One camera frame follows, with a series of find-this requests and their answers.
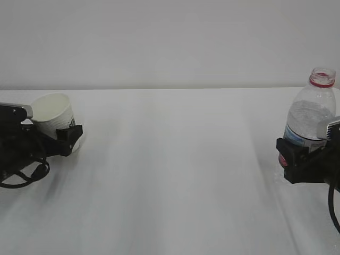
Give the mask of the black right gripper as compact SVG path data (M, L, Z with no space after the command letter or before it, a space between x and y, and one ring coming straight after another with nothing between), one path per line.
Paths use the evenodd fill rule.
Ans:
M339 143L327 141L324 147L309 152L308 147L278 138L276 149L284 169L283 176L291 184L334 184L335 190L339 191Z

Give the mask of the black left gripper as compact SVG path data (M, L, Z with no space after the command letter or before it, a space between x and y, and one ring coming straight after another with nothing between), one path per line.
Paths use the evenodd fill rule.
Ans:
M33 124L1 122L1 180L17 175L39 181L50 172L48 156L69 156L83 135L83 126L56 130L54 139Z

